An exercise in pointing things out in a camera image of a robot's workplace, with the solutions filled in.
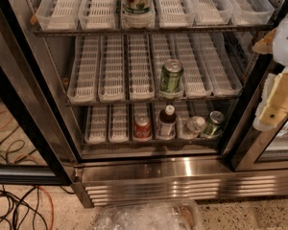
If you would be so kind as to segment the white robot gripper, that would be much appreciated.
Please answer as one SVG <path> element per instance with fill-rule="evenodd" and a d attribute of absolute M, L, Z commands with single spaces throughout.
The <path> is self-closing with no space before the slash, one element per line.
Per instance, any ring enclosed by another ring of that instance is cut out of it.
<path fill-rule="evenodd" d="M 261 55 L 273 53 L 274 61 L 285 66 L 280 74 L 268 75 L 255 111 L 252 126 L 259 131 L 268 131 L 288 115 L 288 13 L 276 29 L 254 43 L 252 50 Z"/>

